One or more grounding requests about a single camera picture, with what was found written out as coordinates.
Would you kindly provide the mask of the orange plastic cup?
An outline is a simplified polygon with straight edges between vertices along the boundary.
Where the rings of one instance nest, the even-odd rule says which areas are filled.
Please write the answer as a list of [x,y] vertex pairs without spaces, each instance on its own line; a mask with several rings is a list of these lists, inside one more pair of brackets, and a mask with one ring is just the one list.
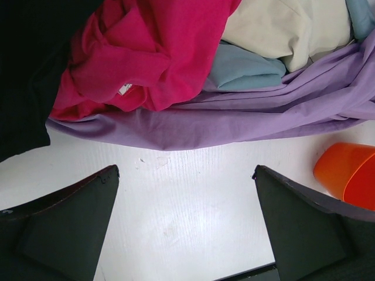
[[335,198],[374,210],[374,147],[339,142],[313,168],[315,179]]

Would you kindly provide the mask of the black cloth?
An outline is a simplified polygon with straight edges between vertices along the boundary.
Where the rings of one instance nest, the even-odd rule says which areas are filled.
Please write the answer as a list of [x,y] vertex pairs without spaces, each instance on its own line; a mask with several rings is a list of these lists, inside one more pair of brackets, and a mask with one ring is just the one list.
[[70,39],[101,1],[1,1],[1,160],[50,145]]

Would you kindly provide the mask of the grey blue cloth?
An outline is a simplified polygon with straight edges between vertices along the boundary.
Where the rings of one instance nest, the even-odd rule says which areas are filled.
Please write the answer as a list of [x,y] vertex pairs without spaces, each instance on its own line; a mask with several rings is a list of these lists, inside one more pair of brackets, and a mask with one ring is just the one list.
[[[349,45],[364,40],[374,30],[374,3],[345,2],[351,21]],[[303,68],[319,59],[309,60]],[[219,91],[242,91],[280,85],[286,73],[292,72],[288,71],[282,60],[265,58],[226,42],[221,37],[208,79]]]

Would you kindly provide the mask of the cream canvas cloth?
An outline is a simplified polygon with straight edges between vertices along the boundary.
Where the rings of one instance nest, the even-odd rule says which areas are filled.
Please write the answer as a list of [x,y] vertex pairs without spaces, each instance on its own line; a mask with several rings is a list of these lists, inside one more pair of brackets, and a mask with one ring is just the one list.
[[249,0],[228,18],[222,39],[293,72],[347,45],[351,21],[345,1]]

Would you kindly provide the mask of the magenta pink cloth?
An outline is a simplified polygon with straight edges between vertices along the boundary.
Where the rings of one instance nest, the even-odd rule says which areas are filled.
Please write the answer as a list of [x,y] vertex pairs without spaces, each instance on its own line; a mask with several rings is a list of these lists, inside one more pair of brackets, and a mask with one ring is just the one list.
[[239,1],[104,1],[70,41],[50,116],[161,111],[202,90]]

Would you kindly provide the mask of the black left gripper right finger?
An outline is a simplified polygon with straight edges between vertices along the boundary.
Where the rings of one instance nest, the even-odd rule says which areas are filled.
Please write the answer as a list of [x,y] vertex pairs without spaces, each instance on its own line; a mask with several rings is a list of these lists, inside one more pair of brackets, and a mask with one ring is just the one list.
[[253,179],[281,280],[374,280],[374,211],[267,166]]

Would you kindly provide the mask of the lilac purple shirt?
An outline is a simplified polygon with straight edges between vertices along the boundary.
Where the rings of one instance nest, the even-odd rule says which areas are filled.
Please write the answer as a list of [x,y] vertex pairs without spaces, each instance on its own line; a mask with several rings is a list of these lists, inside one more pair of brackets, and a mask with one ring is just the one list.
[[47,125],[81,139],[173,151],[317,135],[372,119],[374,34],[287,75],[279,87],[203,92],[160,112],[106,112]]

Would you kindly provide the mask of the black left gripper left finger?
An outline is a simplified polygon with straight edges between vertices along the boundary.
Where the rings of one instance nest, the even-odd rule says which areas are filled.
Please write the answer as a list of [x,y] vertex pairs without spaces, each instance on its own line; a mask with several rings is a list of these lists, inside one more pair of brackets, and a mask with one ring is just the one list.
[[116,165],[1,211],[1,280],[93,280],[120,183]]

